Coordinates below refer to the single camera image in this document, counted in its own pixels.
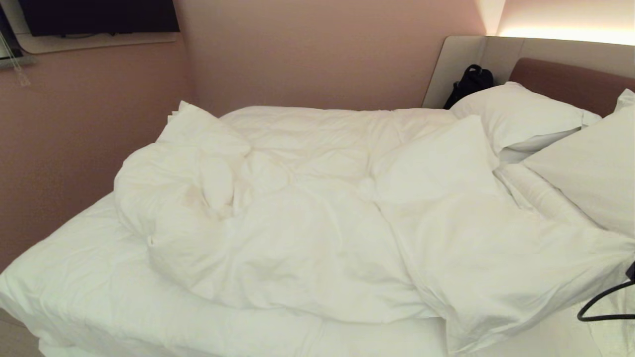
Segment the wall-mounted tv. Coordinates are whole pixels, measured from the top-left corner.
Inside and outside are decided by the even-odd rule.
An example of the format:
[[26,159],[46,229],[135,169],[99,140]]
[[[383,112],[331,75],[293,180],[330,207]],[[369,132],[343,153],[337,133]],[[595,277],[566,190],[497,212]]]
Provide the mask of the wall-mounted tv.
[[172,0],[20,0],[33,36],[178,32]]

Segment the black bag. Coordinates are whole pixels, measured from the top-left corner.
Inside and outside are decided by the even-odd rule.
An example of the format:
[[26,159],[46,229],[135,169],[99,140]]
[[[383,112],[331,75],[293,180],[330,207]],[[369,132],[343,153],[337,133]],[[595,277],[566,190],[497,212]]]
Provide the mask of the black bag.
[[493,86],[494,76],[492,76],[491,72],[482,69],[479,65],[473,64],[465,70],[463,78],[459,82],[454,83],[454,90],[443,106],[443,109],[450,109],[461,100],[461,98]]

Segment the wall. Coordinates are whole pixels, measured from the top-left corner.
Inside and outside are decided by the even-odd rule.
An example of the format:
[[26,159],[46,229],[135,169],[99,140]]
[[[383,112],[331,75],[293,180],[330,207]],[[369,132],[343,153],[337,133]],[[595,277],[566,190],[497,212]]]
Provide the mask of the wall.
[[441,45],[485,34],[477,1],[179,0],[199,104],[419,107]]
[[635,44],[635,1],[507,0],[498,34]]
[[485,24],[485,30],[487,36],[496,36],[498,33],[498,25],[500,24],[500,17],[503,14],[505,8],[505,0],[476,0]]
[[193,98],[183,41],[53,53],[0,71],[0,271],[112,190],[127,155]]

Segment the white pillow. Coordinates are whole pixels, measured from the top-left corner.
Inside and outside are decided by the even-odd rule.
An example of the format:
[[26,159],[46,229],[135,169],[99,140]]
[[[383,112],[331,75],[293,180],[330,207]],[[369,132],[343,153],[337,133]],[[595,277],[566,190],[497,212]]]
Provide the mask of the white pillow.
[[410,202],[465,188],[496,192],[491,151],[478,116],[399,146],[371,166],[377,201]]
[[[515,150],[539,151],[571,130],[597,123],[601,117],[570,104],[534,93],[507,82],[468,95],[451,109],[458,118],[480,115],[490,144],[497,154],[517,144]],[[539,137],[558,133],[555,137]]]
[[[625,91],[622,103],[635,94]],[[635,235],[635,105],[530,156],[523,164],[599,225]]]

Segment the crumpled duvet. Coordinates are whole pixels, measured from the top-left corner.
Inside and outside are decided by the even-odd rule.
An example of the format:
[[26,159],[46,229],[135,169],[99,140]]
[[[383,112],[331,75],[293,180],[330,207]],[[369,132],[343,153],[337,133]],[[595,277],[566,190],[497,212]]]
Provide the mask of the crumpled duvet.
[[[259,108],[253,121],[221,121],[183,103],[124,163],[117,214],[156,270],[217,304],[353,323],[441,316],[450,351],[498,342],[619,282],[632,240],[507,206],[479,118],[420,111],[267,118]],[[544,279],[543,263],[559,278]],[[516,276],[537,282],[506,292]]]

